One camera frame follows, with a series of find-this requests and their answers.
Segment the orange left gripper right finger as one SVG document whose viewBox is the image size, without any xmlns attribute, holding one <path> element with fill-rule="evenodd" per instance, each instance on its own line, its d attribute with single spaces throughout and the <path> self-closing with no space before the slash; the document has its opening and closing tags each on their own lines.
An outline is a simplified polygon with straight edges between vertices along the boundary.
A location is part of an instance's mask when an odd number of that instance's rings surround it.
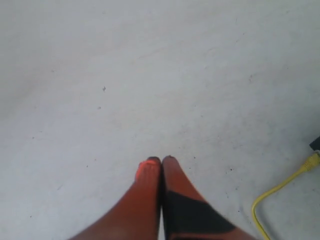
<svg viewBox="0 0 320 240">
<path fill-rule="evenodd" d="M 166 240 L 253 240 L 200 195 L 177 159 L 162 161 L 162 211 Z"/>
</svg>

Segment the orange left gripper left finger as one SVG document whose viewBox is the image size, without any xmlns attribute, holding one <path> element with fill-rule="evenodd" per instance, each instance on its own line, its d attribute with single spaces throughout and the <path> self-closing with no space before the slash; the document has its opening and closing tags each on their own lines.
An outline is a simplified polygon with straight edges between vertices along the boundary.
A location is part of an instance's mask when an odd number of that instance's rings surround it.
<svg viewBox="0 0 320 240">
<path fill-rule="evenodd" d="M 162 164 L 152 156 L 142 161 L 131 187 L 98 221 L 73 240 L 156 240 L 160 221 Z"/>
</svg>

